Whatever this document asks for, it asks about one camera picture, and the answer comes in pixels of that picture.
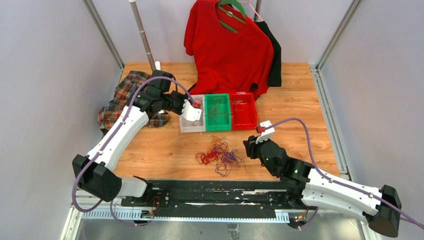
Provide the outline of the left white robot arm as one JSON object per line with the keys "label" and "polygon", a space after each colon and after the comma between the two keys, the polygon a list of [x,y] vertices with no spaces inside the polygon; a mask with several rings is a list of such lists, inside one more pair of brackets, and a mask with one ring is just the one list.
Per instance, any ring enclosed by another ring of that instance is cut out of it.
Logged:
{"label": "left white robot arm", "polygon": [[104,202],[117,197],[133,197],[142,207],[152,203],[153,193],[147,180],[137,176],[119,177],[114,170],[135,135],[161,110],[173,112],[191,122],[200,120],[203,113],[199,103],[172,74],[154,70],[152,77],[135,90],[101,141],[87,154],[78,154],[72,160],[75,174],[73,201],[76,200],[76,190],[81,189]]}

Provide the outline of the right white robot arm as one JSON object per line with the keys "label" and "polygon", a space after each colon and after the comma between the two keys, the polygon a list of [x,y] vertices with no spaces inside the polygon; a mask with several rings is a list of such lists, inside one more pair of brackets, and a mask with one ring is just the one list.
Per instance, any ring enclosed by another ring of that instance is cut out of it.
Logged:
{"label": "right white robot arm", "polygon": [[374,232],[399,236],[402,203],[390,185],[361,185],[319,169],[301,159],[290,157],[283,147],[268,139],[258,141],[254,135],[243,141],[246,156],[260,160],[271,176],[279,179],[286,190],[286,203],[294,209],[301,205],[332,210],[368,224]]}

